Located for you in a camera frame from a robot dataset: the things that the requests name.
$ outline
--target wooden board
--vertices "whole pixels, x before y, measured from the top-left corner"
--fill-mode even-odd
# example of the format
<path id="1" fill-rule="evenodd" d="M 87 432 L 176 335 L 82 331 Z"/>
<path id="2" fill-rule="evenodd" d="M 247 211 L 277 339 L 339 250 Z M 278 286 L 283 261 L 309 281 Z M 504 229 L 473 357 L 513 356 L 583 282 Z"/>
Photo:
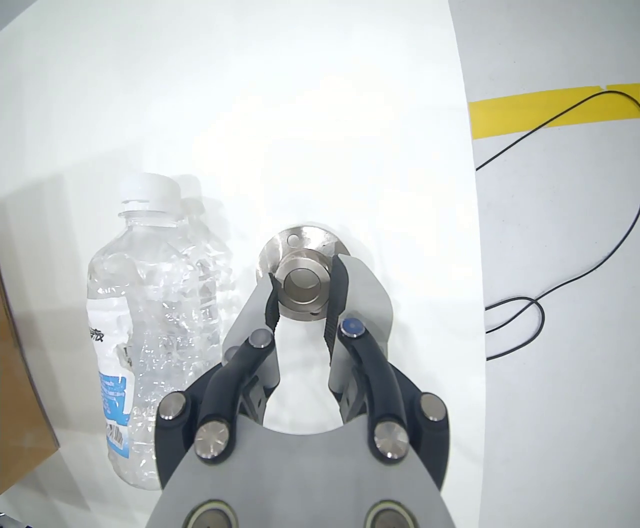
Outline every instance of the wooden board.
<path id="1" fill-rule="evenodd" d="M 58 450 L 29 377 L 0 279 L 0 493 Z"/>

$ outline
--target bolt hole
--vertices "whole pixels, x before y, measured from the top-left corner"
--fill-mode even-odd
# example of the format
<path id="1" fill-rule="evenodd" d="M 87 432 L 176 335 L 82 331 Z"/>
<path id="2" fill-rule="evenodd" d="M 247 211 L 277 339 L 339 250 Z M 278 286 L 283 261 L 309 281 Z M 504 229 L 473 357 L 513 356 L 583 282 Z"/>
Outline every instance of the bolt hole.
<path id="1" fill-rule="evenodd" d="M 299 304 L 308 304 L 320 295 L 320 278 L 310 269 L 297 268 L 291 271 L 282 285 L 284 293 Z"/>
<path id="2" fill-rule="evenodd" d="M 289 237 L 287 237 L 287 244 L 289 244 L 291 248 L 299 248 L 300 237 L 298 235 L 289 235 Z"/>

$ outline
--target barcode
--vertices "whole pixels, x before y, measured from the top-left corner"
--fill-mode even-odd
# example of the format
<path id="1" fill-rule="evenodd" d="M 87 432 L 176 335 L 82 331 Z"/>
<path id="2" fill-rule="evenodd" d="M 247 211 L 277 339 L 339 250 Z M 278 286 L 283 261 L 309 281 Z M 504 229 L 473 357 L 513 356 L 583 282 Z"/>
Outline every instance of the barcode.
<path id="1" fill-rule="evenodd" d="M 116 424 L 107 424 L 107 438 L 122 449 L 122 432 Z"/>

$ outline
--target bottle label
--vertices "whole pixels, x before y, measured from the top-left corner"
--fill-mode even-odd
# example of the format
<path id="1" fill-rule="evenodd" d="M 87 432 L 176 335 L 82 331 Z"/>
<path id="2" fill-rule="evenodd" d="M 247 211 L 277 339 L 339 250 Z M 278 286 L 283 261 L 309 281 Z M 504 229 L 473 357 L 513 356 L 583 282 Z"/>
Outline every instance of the bottle label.
<path id="1" fill-rule="evenodd" d="M 125 297 L 87 299 L 89 336 L 98 356 L 102 408 L 107 419 L 107 443 L 129 458 L 127 425 L 133 407 L 135 375 L 127 343 L 133 323 Z"/>

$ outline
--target black cable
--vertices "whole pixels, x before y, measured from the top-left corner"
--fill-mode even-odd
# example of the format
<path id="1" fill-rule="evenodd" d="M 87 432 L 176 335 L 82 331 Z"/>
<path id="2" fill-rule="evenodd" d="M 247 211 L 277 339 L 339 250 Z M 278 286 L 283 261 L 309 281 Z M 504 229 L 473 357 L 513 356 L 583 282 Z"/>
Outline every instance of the black cable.
<path id="1" fill-rule="evenodd" d="M 638 101 L 635 97 L 632 97 L 628 93 L 619 92 L 618 90 L 604 90 L 602 92 L 594 93 L 594 94 L 590 95 L 589 97 L 585 97 L 581 101 L 578 101 L 576 104 L 574 104 L 573 106 L 570 106 L 566 110 L 563 110 L 559 114 L 554 115 L 551 119 L 548 119 L 547 121 L 545 121 L 541 125 L 538 125 L 533 130 L 530 130 L 529 132 L 527 132 L 523 136 L 519 137 L 513 143 L 509 144 L 504 149 L 502 149 L 500 152 L 498 152 L 494 156 L 491 156 L 484 163 L 481 163 L 478 167 L 476 167 L 476 172 L 479 171 L 481 168 L 485 167 L 486 165 L 488 165 L 489 163 L 491 163 L 494 159 L 500 157 L 502 154 L 507 152 L 507 150 L 509 150 L 511 147 L 514 147 L 515 145 L 520 143 L 522 140 L 528 138 L 534 132 L 537 132 L 541 128 L 546 127 L 549 123 L 552 123 L 553 121 L 555 121 L 559 117 L 562 117 L 567 112 L 570 112 L 574 108 L 578 108 L 581 104 L 586 103 L 587 101 L 593 99 L 594 97 L 599 97 L 601 95 L 607 95 L 607 94 L 621 95 L 623 97 L 626 97 L 627 99 L 631 100 L 638 107 L 638 109 L 640 109 L 640 101 Z M 529 337 L 526 341 L 523 341 L 522 343 L 520 343 L 519 345 L 517 345 L 517 346 L 515 346 L 513 348 L 509 348 L 508 350 L 505 350 L 504 352 L 500 352 L 499 354 L 495 354 L 493 356 L 489 356 L 486 360 L 487 361 L 491 361 L 492 359 L 502 358 L 502 357 L 504 357 L 504 356 L 506 356 L 508 354 L 511 354 L 512 352 L 515 352 L 516 350 L 520 350 L 521 348 L 523 348 L 526 345 L 528 345 L 529 343 L 531 343 L 534 339 L 536 339 L 540 335 L 540 332 L 542 332 L 542 329 L 545 326 L 545 311 L 542 308 L 542 305 L 540 304 L 540 300 L 543 299 L 544 297 L 546 297 L 547 295 L 549 295 L 550 293 L 553 293 L 554 291 L 562 288 L 563 286 L 566 286 L 566 285 L 571 284 L 572 282 L 575 282 L 575 281 L 577 281 L 577 280 L 579 280 L 579 279 L 581 279 L 583 277 L 586 277 L 590 273 L 593 273 L 594 271 L 596 271 L 600 266 L 602 266 L 602 264 L 607 262 L 607 260 L 609 260 L 616 253 L 616 251 L 619 250 L 620 246 L 624 243 L 624 241 L 627 240 L 627 237 L 631 234 L 631 231 L 633 231 L 634 227 L 636 226 L 638 218 L 640 218 L 640 207 L 638 208 L 638 211 L 636 213 L 636 216 L 634 217 L 633 222 L 631 223 L 631 225 L 629 226 L 629 228 L 627 229 L 627 231 L 625 232 L 623 237 L 620 239 L 620 242 L 618 242 L 615 245 L 615 247 L 609 253 L 607 253 L 607 255 L 600 262 L 598 262 L 597 264 L 595 264 L 594 266 L 589 268 L 584 273 L 581 273 L 580 275 L 578 275 L 576 277 L 573 277 L 573 278 L 571 278 L 569 280 L 565 280 L 564 282 L 561 282 L 557 286 L 553 286 L 553 288 L 545 291 L 544 293 L 540 294 L 538 297 L 535 297 L 535 298 L 526 297 L 526 296 L 508 297 L 506 299 L 503 299 L 502 301 L 499 301 L 497 303 L 494 303 L 492 305 L 489 305 L 489 306 L 485 307 L 484 311 L 488 312 L 489 310 L 493 310 L 494 308 L 497 308 L 498 306 L 502 306 L 502 305 L 505 305 L 505 304 L 513 303 L 513 302 L 516 302 L 516 301 L 528 301 L 528 304 L 524 308 L 521 308 L 520 311 L 517 312 L 514 316 L 510 317 L 504 323 L 499 324 L 495 328 L 491 328 L 490 330 L 487 330 L 486 333 L 496 332 L 497 330 L 500 330 L 501 328 L 504 328 L 508 324 L 512 323 L 515 319 L 520 317 L 526 310 L 528 310 L 532 306 L 535 306 L 538 309 L 538 311 L 540 312 L 540 321 L 538 322 L 538 327 L 537 327 L 536 331 L 533 333 L 533 335 L 531 337 Z"/>

